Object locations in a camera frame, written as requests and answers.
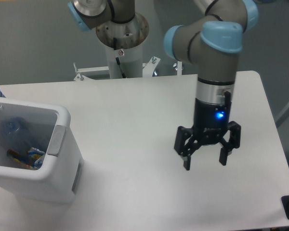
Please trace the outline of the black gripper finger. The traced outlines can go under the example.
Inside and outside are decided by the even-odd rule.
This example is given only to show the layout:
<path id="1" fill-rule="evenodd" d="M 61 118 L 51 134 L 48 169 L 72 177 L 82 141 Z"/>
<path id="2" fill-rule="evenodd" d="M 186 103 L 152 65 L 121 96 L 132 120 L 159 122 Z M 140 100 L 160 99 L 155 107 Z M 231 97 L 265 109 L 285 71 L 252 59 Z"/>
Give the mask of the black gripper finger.
<path id="1" fill-rule="evenodd" d="M 191 155 L 204 144 L 204 137 L 196 136 L 193 128 L 179 126 L 177 129 L 174 149 L 184 161 L 184 168 L 189 171 Z"/>
<path id="2" fill-rule="evenodd" d="M 240 147 L 241 139 L 241 126 L 235 122 L 231 121 L 228 123 L 227 130 L 230 131 L 229 140 L 226 141 L 224 138 L 221 139 L 220 144 L 222 148 L 220 150 L 219 162 L 225 166 L 227 163 L 227 158 L 233 149 L 238 149 Z"/>

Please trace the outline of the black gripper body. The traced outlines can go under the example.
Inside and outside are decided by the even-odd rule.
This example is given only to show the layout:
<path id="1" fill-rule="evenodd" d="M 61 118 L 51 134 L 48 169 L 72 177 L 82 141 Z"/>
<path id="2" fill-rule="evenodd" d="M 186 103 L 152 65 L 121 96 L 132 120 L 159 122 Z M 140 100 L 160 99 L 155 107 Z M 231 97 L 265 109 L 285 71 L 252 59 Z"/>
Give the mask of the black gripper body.
<path id="1" fill-rule="evenodd" d="M 222 104 L 195 101 L 193 139 L 200 146 L 221 142 L 228 131 L 231 93 L 226 91 L 222 100 Z"/>

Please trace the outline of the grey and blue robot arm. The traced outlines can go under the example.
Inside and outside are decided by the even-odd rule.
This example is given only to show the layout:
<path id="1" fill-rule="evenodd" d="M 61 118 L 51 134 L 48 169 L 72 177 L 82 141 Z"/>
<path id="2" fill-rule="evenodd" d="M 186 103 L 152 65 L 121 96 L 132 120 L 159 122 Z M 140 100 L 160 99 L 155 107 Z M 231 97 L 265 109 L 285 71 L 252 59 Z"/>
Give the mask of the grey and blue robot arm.
<path id="1" fill-rule="evenodd" d="M 202 146 L 221 144 L 222 165 L 240 146 L 241 126 L 229 117 L 242 36 L 259 17 L 251 0 L 198 0 L 197 5 L 204 17 L 188 26 L 171 27 L 163 42 L 169 57 L 199 68 L 193 125 L 178 127 L 174 143 L 185 169 Z M 111 78 L 142 76 L 142 62 L 127 57 L 127 51 L 141 45 L 148 34 L 134 1 L 73 0 L 67 6 L 80 29 L 95 29 L 99 40 L 111 50 Z"/>

